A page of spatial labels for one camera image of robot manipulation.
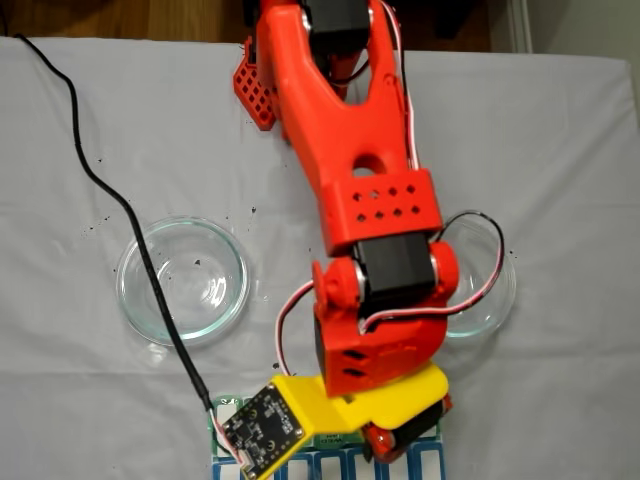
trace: white baseboard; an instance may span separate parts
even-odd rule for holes
[[[491,49],[503,53],[533,53],[527,0],[489,0]]]

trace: white tablecloth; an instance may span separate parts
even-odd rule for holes
[[[254,392],[274,372],[275,314],[323,246],[293,151],[233,95],[242,50],[37,43],[76,82],[93,168],[145,224],[203,216],[246,247],[246,316],[194,359],[212,394]],[[635,478],[640,136],[628,66],[449,53],[407,62],[443,213],[494,215],[518,274],[499,335],[438,354],[455,402],[449,478]],[[206,420],[181,365],[118,309],[114,269],[132,234],[82,172],[70,113],[64,84],[1,39],[0,478],[209,478]],[[315,371],[310,299],[289,319],[286,351],[298,372]]]

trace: clear glass dish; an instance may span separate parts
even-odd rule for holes
[[[229,232],[202,218],[175,216],[146,228],[144,238],[186,345],[211,340],[237,321],[249,294],[249,269]],[[173,345],[135,238],[122,255],[116,282],[131,326],[152,342]]]
[[[469,298],[487,281],[496,263],[498,237],[492,227],[468,218],[456,220],[442,239],[458,259],[458,288],[449,300],[454,305]],[[497,329],[509,315],[516,295],[516,273],[509,255],[491,291],[469,310],[449,316],[447,338],[470,338]]]

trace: screw hole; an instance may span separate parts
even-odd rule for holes
[[[345,368],[344,370],[342,370],[342,372],[353,377],[364,377],[365,375],[364,372],[356,370],[355,368]]]
[[[344,352],[342,352],[342,354],[345,357],[353,358],[354,360],[364,360],[365,358],[367,358],[364,353],[357,350],[345,350]]]

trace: circuit board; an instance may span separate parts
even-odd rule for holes
[[[249,479],[259,478],[304,436],[300,422],[273,384],[260,390],[223,429],[246,463],[242,470]]]

